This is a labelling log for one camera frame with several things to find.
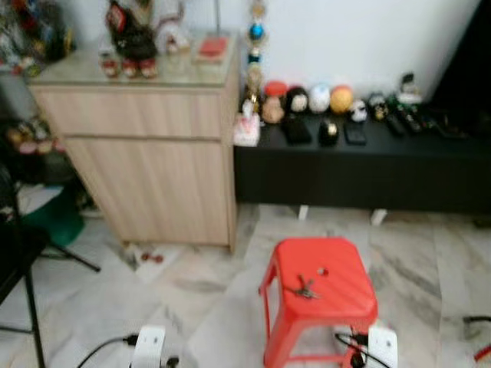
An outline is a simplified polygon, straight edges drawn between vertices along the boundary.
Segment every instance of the green object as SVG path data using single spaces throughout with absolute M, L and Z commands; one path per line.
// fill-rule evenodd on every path
M 73 193 L 67 187 L 41 208 L 24 216 L 23 221 L 26 225 L 46 230 L 51 240 L 61 247 L 72 243 L 84 228 Z

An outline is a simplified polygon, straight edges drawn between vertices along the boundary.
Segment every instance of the tripod leg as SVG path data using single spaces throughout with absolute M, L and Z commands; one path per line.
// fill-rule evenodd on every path
M 101 268 L 99 266 L 96 266 L 95 264 L 90 263 L 86 259 L 82 258 L 80 255 L 76 255 L 75 253 L 68 251 L 67 249 L 62 248 L 59 245 L 56 245 L 54 243 L 51 243 L 50 246 L 55 248 L 56 250 L 60 251 L 61 253 L 66 255 L 68 258 L 71 258 L 74 261 L 81 263 L 85 267 L 90 268 L 92 271 L 95 271 L 95 272 L 101 271 Z
M 39 368 L 46 368 L 44 363 L 43 346 L 41 345 L 41 333 L 39 332 L 38 313 L 36 311 L 36 302 L 34 297 L 34 287 L 32 285 L 31 268 L 25 272 L 25 288 L 28 295 L 29 313 L 31 314 L 32 333 L 36 346 L 36 355 L 38 357 Z

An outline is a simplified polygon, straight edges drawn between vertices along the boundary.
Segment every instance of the black tv console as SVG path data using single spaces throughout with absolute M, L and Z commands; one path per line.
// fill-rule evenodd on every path
M 322 147 L 322 119 L 305 117 L 309 144 L 289 146 L 279 126 L 266 126 L 257 147 L 235 147 L 238 202 L 491 213 L 491 141 L 396 138 L 368 121 L 367 145 L 349 146 L 345 118 L 331 117 L 341 136 Z

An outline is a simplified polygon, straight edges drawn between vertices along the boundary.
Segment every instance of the wooden cabinet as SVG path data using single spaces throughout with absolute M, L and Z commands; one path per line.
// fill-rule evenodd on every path
M 31 82 L 52 129 L 123 243 L 233 249 L 235 44 L 234 38 L 223 65 L 188 64 L 186 83 L 180 83 L 183 76 L 170 74 L 134 84 L 106 80 L 97 63 L 90 62 L 92 54 L 84 52 Z M 84 79 L 70 73 L 79 63 Z

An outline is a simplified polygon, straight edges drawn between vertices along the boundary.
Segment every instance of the orange ball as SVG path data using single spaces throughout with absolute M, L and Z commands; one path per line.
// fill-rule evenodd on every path
M 331 92 L 331 111 L 347 113 L 353 103 L 353 91 L 349 86 L 337 86 Z

